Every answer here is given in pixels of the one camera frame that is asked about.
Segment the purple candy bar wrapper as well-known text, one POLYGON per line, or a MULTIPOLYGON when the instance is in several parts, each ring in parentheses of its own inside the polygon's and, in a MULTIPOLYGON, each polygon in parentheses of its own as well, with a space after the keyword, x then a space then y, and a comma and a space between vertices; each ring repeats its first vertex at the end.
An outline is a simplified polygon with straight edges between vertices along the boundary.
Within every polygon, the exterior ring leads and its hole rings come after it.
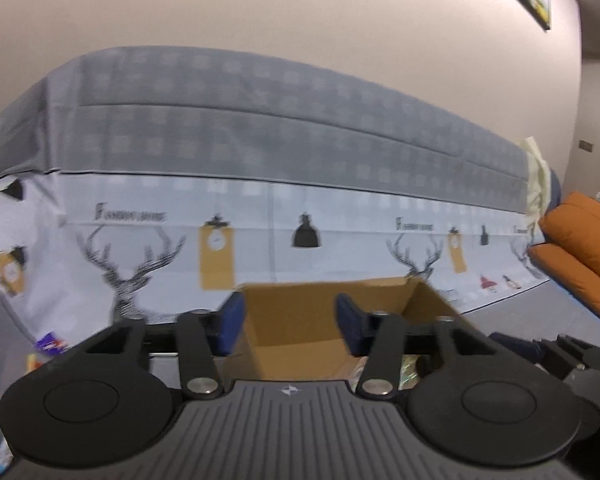
POLYGON ((61 356, 69 349, 69 346, 63 339, 50 332, 35 341, 34 348, 42 356, 53 358, 54 356, 61 356))

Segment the clear bag of mixed candy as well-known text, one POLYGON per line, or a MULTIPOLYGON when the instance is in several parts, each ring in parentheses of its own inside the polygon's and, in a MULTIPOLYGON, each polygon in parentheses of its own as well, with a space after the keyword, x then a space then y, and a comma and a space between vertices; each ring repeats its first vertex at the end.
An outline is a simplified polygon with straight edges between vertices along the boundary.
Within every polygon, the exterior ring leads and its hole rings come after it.
MULTIPOLYGON (((414 387, 419 382, 419 374, 417 371, 417 361, 419 356, 411 356, 406 354, 402 356, 402 364, 400 371, 399 389, 407 390, 414 387)), ((348 382, 352 390, 356 388, 362 376, 364 367, 368 360, 367 356, 363 356, 356 362, 353 372, 350 374, 348 382)))

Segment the light blue snack stick wrapper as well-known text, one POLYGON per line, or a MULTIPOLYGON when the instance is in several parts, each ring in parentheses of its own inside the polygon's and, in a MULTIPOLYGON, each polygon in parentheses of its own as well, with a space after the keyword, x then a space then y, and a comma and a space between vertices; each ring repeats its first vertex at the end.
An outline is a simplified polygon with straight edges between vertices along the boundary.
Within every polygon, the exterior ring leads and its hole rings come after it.
POLYGON ((6 442, 6 439, 0 434, 0 477, 6 472, 6 470, 12 464, 14 456, 12 450, 6 442))

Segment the lower orange cushion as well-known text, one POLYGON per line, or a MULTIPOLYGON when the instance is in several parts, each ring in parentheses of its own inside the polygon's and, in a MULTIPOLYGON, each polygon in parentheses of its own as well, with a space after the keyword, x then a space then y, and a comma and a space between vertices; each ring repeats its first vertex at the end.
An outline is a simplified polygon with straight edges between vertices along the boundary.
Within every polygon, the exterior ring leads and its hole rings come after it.
POLYGON ((600 318, 600 277, 555 244, 534 245, 532 263, 600 318))

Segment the orange cushion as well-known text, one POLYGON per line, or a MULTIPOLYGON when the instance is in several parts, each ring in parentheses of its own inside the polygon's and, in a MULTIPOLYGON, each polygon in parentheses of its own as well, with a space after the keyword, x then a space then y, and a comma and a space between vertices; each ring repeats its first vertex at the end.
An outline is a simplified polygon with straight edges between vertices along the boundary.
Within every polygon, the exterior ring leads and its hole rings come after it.
POLYGON ((600 277, 555 244, 534 245, 532 263, 600 318, 600 277))
POLYGON ((600 202, 571 192, 540 219, 546 239, 569 252, 600 277, 600 202))

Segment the open cardboard box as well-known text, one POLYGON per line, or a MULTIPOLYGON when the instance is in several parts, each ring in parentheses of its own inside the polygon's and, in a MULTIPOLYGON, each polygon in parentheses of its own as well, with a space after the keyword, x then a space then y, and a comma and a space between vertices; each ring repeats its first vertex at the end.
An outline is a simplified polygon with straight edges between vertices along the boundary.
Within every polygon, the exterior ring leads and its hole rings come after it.
POLYGON ((336 322, 335 301, 350 296, 365 312, 386 311, 410 324, 449 316, 469 326, 437 292, 417 278, 352 282, 247 284, 245 322, 233 353, 216 361, 223 384, 235 379, 270 382, 349 379, 350 356, 336 322))

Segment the cream cloth on sofa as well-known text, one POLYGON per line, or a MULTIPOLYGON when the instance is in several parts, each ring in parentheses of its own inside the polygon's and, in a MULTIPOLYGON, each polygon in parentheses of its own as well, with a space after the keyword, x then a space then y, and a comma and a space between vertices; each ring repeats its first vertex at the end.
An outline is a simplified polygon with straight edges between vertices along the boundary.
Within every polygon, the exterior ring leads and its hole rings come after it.
POLYGON ((546 214, 552 198, 552 173, 533 136, 519 146, 526 152, 528 162, 526 222, 529 233, 538 232, 539 220, 546 214))

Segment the grey deer-print sofa cover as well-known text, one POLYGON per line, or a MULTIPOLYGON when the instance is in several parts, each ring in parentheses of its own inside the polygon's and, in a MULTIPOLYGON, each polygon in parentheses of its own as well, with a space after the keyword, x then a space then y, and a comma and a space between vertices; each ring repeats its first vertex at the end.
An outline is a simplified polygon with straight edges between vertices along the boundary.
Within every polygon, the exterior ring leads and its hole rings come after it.
MULTIPOLYGON (((529 233, 527 180, 520 146, 331 70, 199 48, 81 55, 0 114, 0 401, 53 359, 34 348, 47 333, 70 350, 123 320, 219 310, 247 284, 417 278, 489 339, 600 347, 600 318, 530 260, 554 243, 540 220, 529 233)), ((578 396, 564 454, 488 467, 347 379, 223 387, 126 460, 14 456, 0 479, 600 479, 600 412, 578 396)))

